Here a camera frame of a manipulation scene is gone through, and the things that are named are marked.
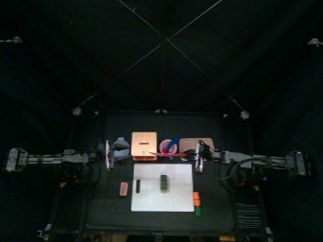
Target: black table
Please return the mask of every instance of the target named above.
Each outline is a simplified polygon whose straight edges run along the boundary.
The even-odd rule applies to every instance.
[[[76,122],[68,147],[87,151],[97,141],[131,141],[133,131],[156,131],[157,143],[168,138],[212,138],[215,148],[252,153],[247,122],[237,115],[155,114],[109,112]],[[183,163],[159,158],[157,163]],[[131,212],[132,160],[101,174],[95,186],[60,191],[53,219],[55,233],[125,233],[224,235],[233,232],[231,198],[217,180],[217,164],[205,162],[204,172],[193,172],[193,189],[201,197],[201,217],[187,212]],[[128,182],[120,198],[120,182]]]

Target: small block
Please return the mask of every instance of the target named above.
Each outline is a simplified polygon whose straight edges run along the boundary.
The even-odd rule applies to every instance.
[[[120,184],[120,194],[121,197],[127,195],[127,182],[121,182]]]
[[[160,190],[167,190],[167,175],[160,175]]]
[[[167,184],[160,184],[160,190],[167,190]]]
[[[160,175],[160,181],[167,181],[167,175]]]

